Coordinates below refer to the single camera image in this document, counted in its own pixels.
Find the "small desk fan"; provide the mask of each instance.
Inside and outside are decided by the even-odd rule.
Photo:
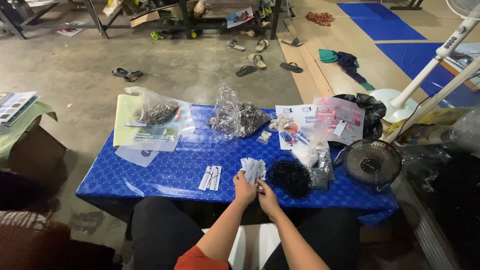
[[[387,107],[384,117],[389,123],[396,123],[402,119],[410,117],[413,114],[418,103],[410,97],[417,90],[425,78],[432,70],[440,64],[443,59],[455,50],[463,39],[472,31],[480,20],[480,0],[446,0],[448,6],[453,12],[464,19],[462,24],[450,36],[450,38],[437,49],[435,56],[413,81],[399,92],[393,89],[379,89],[370,94],[370,96],[381,100]]]
[[[393,183],[402,170],[400,154],[391,144],[382,140],[355,141],[343,149],[340,156],[345,172],[354,182],[374,186],[376,191]]]

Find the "power cord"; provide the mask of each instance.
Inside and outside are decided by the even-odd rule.
[[[396,141],[398,139],[398,137],[402,134],[402,130],[403,130],[403,126],[405,125],[405,123],[410,119],[412,118],[412,116],[415,114],[415,112],[418,110],[418,108],[420,107],[420,105],[422,103],[424,103],[427,99],[435,96],[438,92],[440,92],[440,90],[436,91],[435,93],[429,95],[428,97],[426,97],[424,100],[422,100],[418,105],[417,107],[415,108],[415,110],[413,110],[413,113],[403,121],[402,125],[400,126],[400,131],[398,132],[398,134],[396,135],[395,139],[393,139],[393,141]]]

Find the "slide sandal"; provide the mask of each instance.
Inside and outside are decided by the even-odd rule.
[[[144,75],[143,72],[141,71],[135,71],[135,72],[129,72],[126,71],[122,68],[118,68],[116,70],[112,70],[112,75],[117,76],[117,77],[122,77],[125,79],[127,82],[134,82],[138,80],[138,78],[142,77]]]
[[[257,42],[257,47],[255,48],[255,52],[262,52],[266,50],[270,46],[270,42],[266,39],[259,40]]]
[[[294,38],[293,41],[282,39],[282,42],[285,43],[285,44],[292,45],[294,47],[299,47],[303,44],[303,42],[300,42],[298,37]]]
[[[238,77],[248,75],[257,71],[257,68],[254,66],[243,66],[239,71],[235,72]]]
[[[299,68],[299,66],[297,65],[297,63],[294,63],[294,62],[291,62],[291,63],[281,63],[280,64],[280,67],[288,70],[288,71],[291,71],[291,72],[295,72],[295,73],[302,73],[303,72],[303,69],[302,68]]]
[[[264,58],[260,54],[254,54],[248,56],[248,59],[258,68],[258,69],[266,69],[267,65],[264,63]]]
[[[237,45],[237,40],[236,39],[232,39],[231,41],[227,42],[227,45],[228,45],[229,48],[236,49],[236,50],[239,50],[239,51],[245,51],[244,47]]]

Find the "fan grille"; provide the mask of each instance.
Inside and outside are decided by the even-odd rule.
[[[345,149],[343,167],[355,182],[382,186],[395,180],[402,169],[400,154],[381,140],[359,140]]]
[[[480,0],[447,0],[448,7],[456,14],[480,20]]]

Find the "red sleeve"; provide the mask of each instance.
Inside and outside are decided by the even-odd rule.
[[[210,259],[194,245],[179,257],[174,270],[228,270],[228,263]]]

